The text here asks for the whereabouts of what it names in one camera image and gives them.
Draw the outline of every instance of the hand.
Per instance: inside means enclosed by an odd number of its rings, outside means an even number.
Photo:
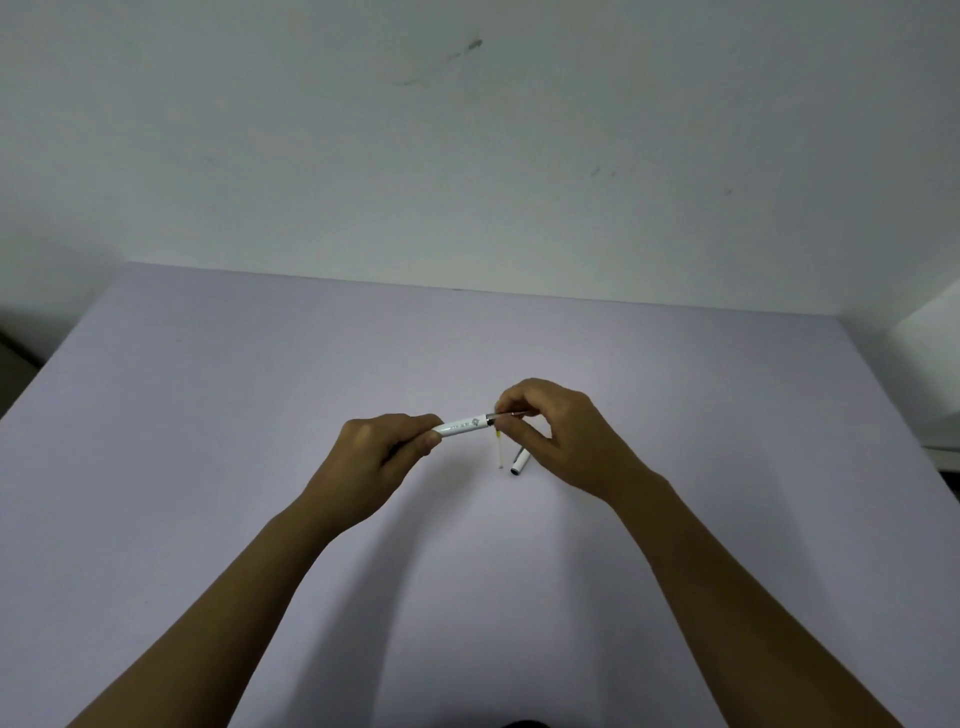
[[[550,423],[544,437],[515,417],[494,426],[570,485],[613,505],[639,480],[657,477],[623,442],[583,392],[545,379],[524,379],[500,396],[497,412],[536,410]]]
[[[410,469],[441,441],[437,415],[381,415],[350,420],[303,494],[299,505],[336,533],[372,516]]]

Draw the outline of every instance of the table surface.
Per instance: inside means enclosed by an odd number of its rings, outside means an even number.
[[[906,725],[960,721],[960,508],[835,321],[131,264],[0,421],[0,724],[77,713],[344,420],[525,376],[590,393]],[[329,547],[233,725],[723,724],[612,512],[495,452],[450,438]]]

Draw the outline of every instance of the white pen cap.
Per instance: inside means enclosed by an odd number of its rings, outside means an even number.
[[[516,454],[516,460],[514,460],[514,464],[510,466],[510,472],[514,475],[520,475],[520,471],[523,470],[523,467],[527,464],[529,459],[530,450],[527,448],[520,448],[520,452]]]

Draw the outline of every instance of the pen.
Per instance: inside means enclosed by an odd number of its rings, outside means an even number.
[[[477,415],[476,417],[467,417],[465,420],[457,420],[453,423],[443,423],[433,428],[434,432],[439,432],[441,437],[450,435],[459,435],[461,432],[472,432],[475,429],[484,429],[491,426],[498,417],[511,415],[512,417],[533,416],[536,412],[492,412],[489,415]]]

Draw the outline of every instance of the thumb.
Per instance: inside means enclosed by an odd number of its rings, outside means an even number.
[[[496,418],[493,426],[522,448],[530,450],[530,454],[533,455],[541,465],[547,466],[555,458],[557,446],[554,445],[550,438],[544,437],[532,425],[516,417],[505,415]]]
[[[421,433],[409,443],[394,453],[394,456],[383,464],[383,479],[392,491],[400,487],[403,478],[410,469],[430,450],[440,443],[441,437],[433,430]]]

